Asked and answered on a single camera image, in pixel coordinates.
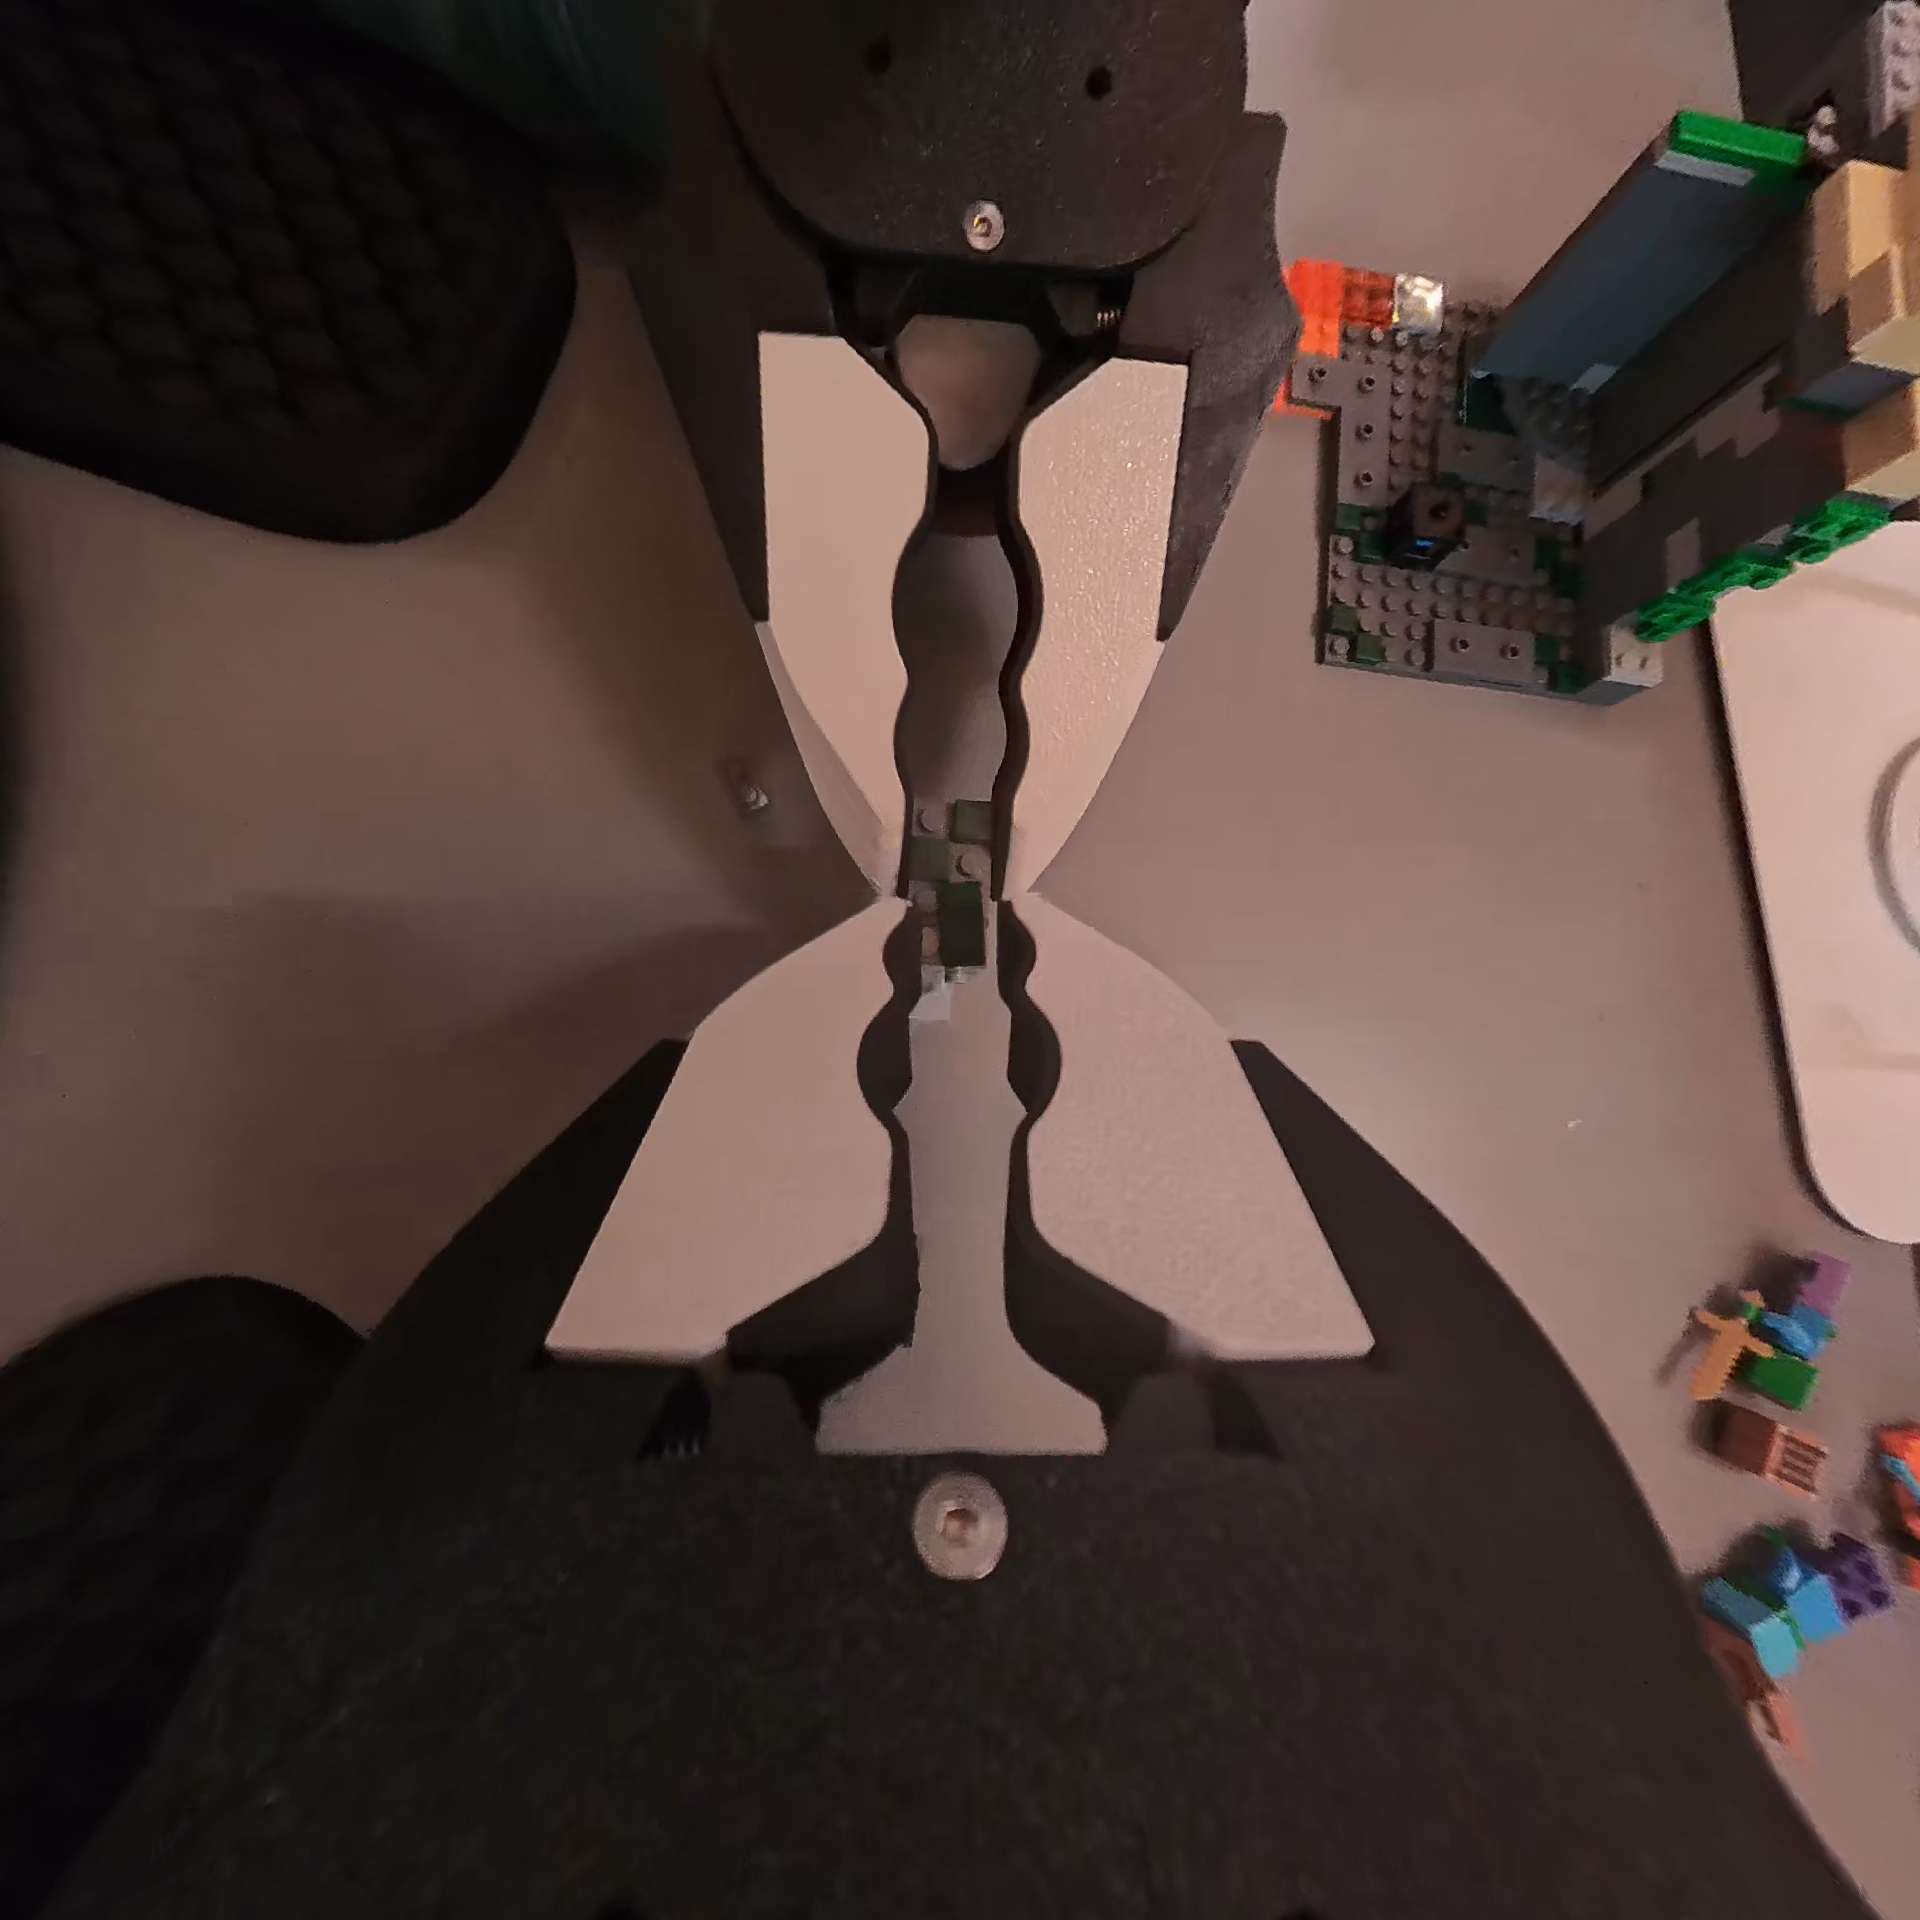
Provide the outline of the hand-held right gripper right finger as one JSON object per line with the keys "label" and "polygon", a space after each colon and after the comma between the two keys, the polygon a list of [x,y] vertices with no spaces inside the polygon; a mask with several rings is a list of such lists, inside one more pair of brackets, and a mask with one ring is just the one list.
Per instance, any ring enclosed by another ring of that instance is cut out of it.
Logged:
{"label": "hand-held right gripper right finger", "polygon": [[1355,1359],[1376,1338],[1225,1028],[1043,895],[1008,902],[1041,1251],[1207,1359]]}

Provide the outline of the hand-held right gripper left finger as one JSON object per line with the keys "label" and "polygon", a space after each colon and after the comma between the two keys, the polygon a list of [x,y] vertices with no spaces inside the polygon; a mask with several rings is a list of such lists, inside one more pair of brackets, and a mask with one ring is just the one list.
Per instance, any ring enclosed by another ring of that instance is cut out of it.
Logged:
{"label": "hand-held right gripper left finger", "polygon": [[566,1359],[695,1362],[868,1248],[894,1148],[858,1051],[892,1004],[875,900],[759,972],[694,1031],[547,1333]]}

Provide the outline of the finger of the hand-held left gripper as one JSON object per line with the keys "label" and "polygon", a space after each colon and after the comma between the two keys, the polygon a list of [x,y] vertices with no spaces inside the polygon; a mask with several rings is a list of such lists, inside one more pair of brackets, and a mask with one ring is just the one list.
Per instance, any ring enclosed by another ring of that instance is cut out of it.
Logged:
{"label": "finger of the hand-held left gripper", "polygon": [[1015,444],[1015,525],[1038,578],[1018,669],[1025,766],[1003,891],[1033,891],[1102,786],[1162,663],[1187,368],[1113,356]]}
{"label": "finger of the hand-held left gripper", "polygon": [[929,420],[849,341],[764,331],[759,438],[759,646],[830,828],[872,888],[892,895],[908,804],[897,578],[935,491]]}

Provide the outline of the small grey green brick assembly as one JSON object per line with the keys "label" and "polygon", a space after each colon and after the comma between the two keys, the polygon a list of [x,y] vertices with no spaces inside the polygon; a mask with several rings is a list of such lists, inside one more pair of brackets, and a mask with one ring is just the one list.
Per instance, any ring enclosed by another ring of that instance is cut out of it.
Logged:
{"label": "small grey green brick assembly", "polygon": [[991,967],[998,828],[993,799],[908,802],[902,888],[919,931],[924,1000],[967,987]]}

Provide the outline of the person's left forearm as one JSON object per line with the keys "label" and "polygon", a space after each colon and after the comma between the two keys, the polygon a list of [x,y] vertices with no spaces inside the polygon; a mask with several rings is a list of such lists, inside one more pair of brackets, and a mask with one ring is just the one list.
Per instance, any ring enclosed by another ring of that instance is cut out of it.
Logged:
{"label": "person's left forearm", "polygon": [[671,165],[673,4],[400,2],[379,16],[403,53],[558,150]]}

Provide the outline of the orange brick plate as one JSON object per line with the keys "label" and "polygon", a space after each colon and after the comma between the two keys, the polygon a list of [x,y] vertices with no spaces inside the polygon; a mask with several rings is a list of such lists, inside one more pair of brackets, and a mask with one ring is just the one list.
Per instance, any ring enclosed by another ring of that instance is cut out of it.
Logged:
{"label": "orange brick plate", "polygon": [[1332,402],[1318,392],[1345,351],[1424,351],[1440,343],[1449,317],[1448,285],[1430,274],[1296,255],[1284,267],[1284,285],[1298,311],[1302,338],[1274,415],[1332,418]]}

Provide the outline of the grey green brick tower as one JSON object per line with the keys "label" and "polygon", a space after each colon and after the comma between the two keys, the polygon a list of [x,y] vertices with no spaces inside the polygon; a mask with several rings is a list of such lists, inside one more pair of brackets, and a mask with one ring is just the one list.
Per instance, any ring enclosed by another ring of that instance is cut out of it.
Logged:
{"label": "grey green brick tower", "polygon": [[1916,107],[1680,112],[1511,303],[1345,351],[1315,653],[1618,704],[1672,637],[1916,516]]}

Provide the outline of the black quilted wrist rest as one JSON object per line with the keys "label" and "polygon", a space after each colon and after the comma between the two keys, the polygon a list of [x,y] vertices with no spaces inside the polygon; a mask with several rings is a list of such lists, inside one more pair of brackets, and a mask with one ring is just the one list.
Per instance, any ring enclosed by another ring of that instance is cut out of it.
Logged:
{"label": "black quilted wrist rest", "polygon": [[148,1757],[257,1525],[364,1339],[264,1280],[72,1318],[3,1368],[3,1915]]}
{"label": "black quilted wrist rest", "polygon": [[464,516],[577,267],[536,158],[419,63],[257,4],[3,4],[3,444],[264,532]]}

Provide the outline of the pile of colourful brick figures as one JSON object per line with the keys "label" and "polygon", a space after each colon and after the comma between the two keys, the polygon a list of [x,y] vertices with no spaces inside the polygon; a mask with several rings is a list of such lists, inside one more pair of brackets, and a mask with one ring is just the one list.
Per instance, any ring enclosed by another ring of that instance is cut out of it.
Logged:
{"label": "pile of colourful brick figures", "polygon": [[1873,1424],[1854,1448],[1809,1424],[1852,1284],[1840,1254],[1774,1258],[1696,1306],[1682,1341],[1691,1438],[1778,1507],[1696,1574],[1696,1611],[1746,1726],[1795,1759],[1809,1658],[1896,1615],[1918,1582],[1916,1420]]}

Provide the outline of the white lamp base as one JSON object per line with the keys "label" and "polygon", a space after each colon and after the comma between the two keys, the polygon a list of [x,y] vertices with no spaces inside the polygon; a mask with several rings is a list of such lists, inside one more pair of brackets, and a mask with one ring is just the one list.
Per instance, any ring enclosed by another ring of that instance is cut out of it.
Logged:
{"label": "white lamp base", "polygon": [[1809,1172],[1916,1244],[1916,520],[1735,592],[1712,653]]}

